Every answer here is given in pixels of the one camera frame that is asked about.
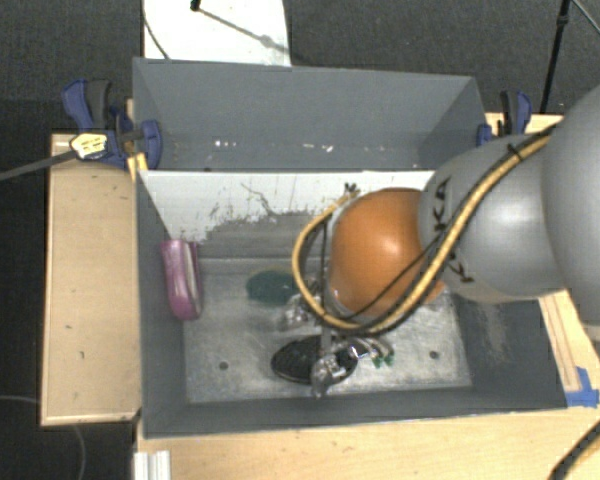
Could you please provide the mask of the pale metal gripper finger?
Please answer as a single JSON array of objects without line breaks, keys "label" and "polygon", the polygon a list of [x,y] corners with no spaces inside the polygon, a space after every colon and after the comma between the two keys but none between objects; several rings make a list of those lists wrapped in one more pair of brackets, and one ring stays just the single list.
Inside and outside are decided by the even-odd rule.
[{"label": "pale metal gripper finger", "polygon": [[350,357],[333,356],[329,359],[329,371],[332,382],[340,383],[354,372],[354,360]]},{"label": "pale metal gripper finger", "polygon": [[329,390],[330,380],[328,362],[325,359],[317,360],[310,372],[311,395],[314,398],[322,398]]}]

